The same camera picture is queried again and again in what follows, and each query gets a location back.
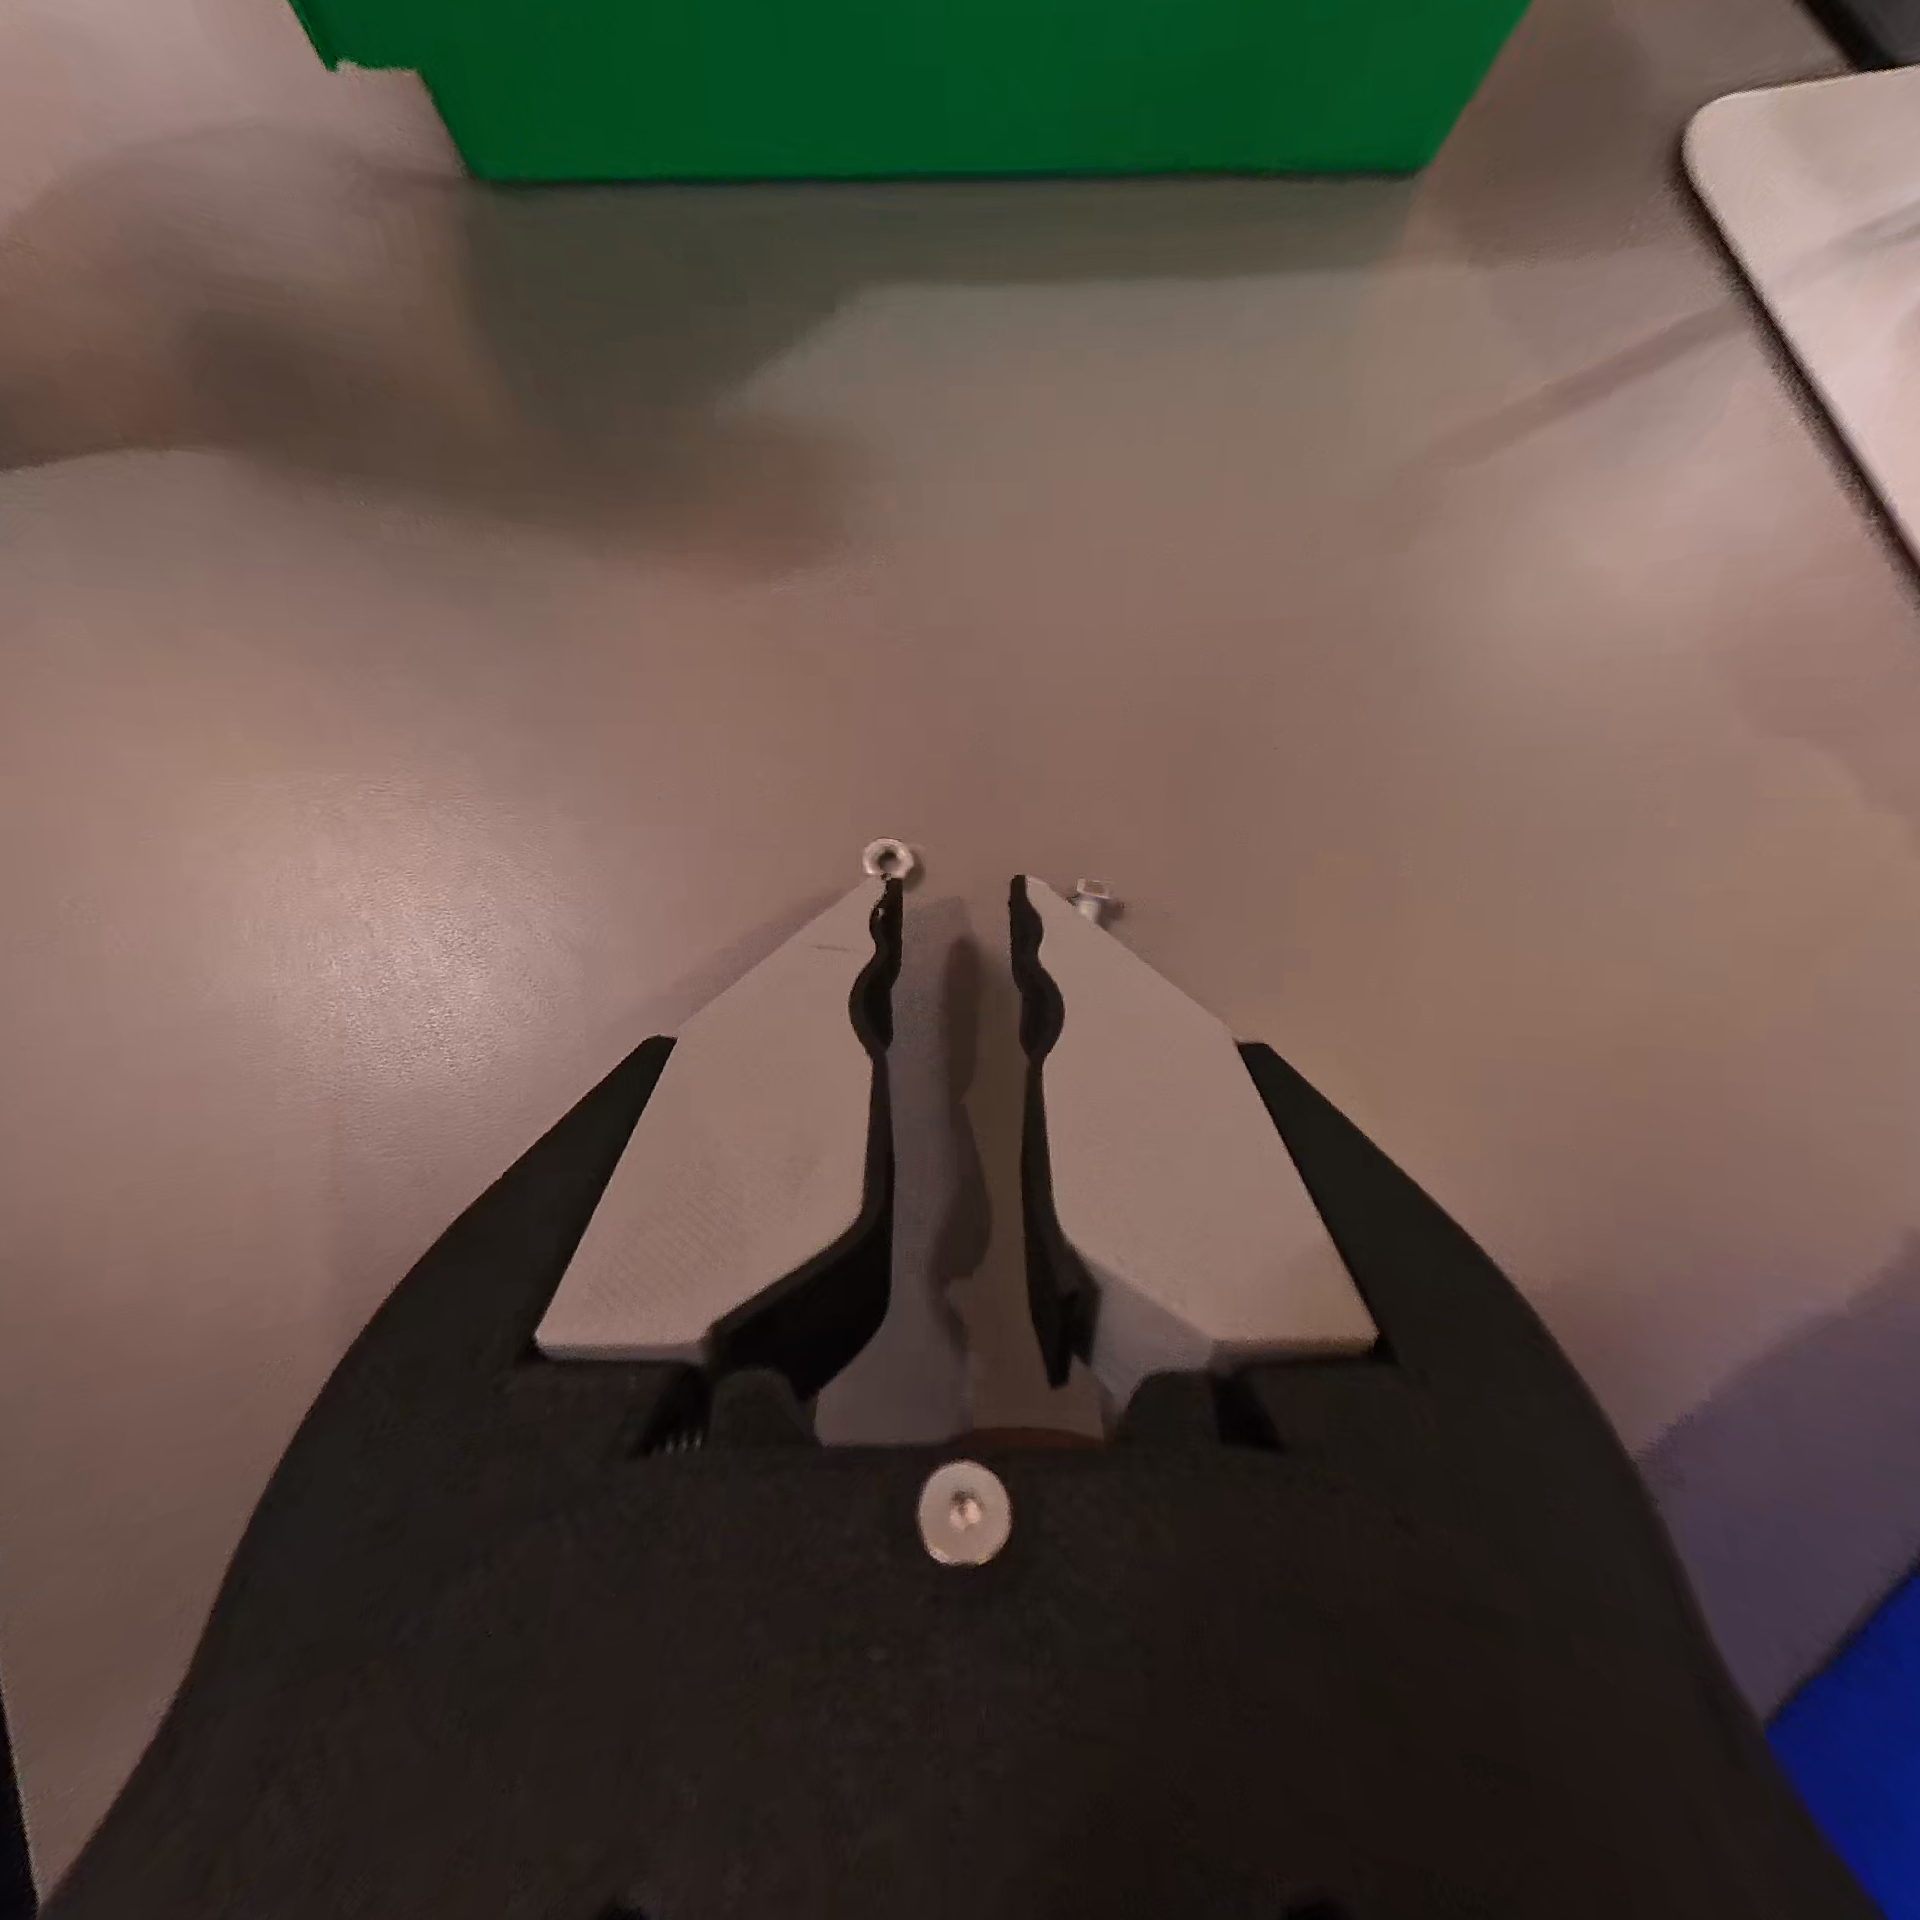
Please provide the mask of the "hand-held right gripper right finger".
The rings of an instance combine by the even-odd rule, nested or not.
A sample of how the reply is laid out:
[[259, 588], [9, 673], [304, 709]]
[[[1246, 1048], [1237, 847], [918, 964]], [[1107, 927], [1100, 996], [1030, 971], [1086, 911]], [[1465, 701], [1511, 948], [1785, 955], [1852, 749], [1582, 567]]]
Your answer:
[[1036, 875], [1013, 878], [1008, 924], [1047, 1380], [1367, 1352], [1375, 1320], [1231, 1031]]

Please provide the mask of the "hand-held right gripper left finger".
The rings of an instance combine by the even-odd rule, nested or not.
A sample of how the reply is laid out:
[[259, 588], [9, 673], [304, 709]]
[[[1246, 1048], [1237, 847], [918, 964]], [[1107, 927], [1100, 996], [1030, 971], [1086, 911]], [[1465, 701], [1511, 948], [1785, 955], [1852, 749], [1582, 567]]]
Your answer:
[[891, 1299], [903, 886], [867, 875], [667, 1045], [535, 1331], [547, 1360], [817, 1393]]

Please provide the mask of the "green plastic bin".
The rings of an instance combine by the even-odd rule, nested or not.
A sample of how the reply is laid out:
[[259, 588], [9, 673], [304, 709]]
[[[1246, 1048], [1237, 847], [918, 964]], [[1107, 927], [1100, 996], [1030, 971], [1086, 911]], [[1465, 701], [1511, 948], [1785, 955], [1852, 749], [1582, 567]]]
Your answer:
[[293, 1], [492, 183], [1411, 176], [1525, 1]]

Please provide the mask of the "blue plastic bin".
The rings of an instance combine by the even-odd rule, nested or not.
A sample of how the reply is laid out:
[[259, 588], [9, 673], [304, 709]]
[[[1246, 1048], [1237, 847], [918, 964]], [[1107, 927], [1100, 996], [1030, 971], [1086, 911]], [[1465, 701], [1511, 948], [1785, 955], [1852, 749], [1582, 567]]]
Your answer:
[[1814, 1823], [1885, 1917], [1918, 1916], [1918, 1572], [1767, 1726]]

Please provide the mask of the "white board stand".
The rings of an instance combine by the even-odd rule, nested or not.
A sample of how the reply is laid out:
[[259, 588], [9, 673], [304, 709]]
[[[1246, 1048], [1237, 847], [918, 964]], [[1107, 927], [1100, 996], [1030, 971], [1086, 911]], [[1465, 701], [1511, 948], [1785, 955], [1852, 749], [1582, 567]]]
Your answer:
[[1697, 204], [1918, 553], [1918, 68], [1752, 87], [1683, 136]]

